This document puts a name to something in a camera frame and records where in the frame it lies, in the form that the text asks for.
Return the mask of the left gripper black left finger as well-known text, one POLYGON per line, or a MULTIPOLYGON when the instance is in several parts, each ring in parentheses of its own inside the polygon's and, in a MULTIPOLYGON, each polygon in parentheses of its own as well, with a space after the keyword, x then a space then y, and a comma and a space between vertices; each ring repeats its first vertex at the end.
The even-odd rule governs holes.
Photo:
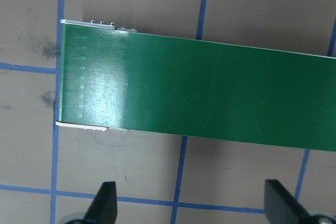
POLYGON ((116 183, 104 182, 87 210, 83 222, 114 224, 117 213, 116 183))

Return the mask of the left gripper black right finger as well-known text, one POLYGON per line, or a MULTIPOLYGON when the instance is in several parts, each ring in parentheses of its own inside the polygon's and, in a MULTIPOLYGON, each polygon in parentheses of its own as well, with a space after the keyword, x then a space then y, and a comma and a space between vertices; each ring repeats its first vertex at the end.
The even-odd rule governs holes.
POLYGON ((264 211, 269 223, 303 223, 310 218, 308 212, 276 179, 264 184, 264 211))

